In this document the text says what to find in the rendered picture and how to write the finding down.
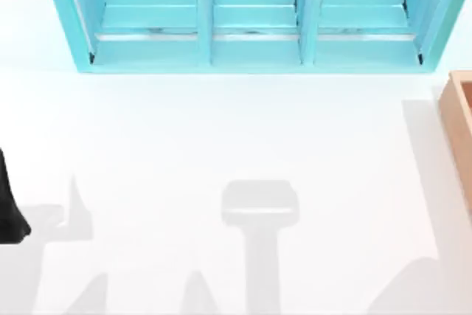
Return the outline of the light blue rack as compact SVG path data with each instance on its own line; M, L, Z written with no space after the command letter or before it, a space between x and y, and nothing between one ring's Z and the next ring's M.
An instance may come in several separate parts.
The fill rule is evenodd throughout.
M428 73L465 0L53 0L83 73Z

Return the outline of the salmon-coloured shallow box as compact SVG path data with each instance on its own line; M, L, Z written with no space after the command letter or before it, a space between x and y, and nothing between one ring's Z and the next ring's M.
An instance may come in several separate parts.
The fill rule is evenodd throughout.
M449 72L439 109L467 208L472 214L472 70Z

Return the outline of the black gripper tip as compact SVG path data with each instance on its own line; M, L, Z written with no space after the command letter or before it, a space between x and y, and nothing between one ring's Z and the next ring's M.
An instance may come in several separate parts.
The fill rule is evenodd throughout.
M19 244L31 232L31 226L15 202L4 153L0 148L0 245Z

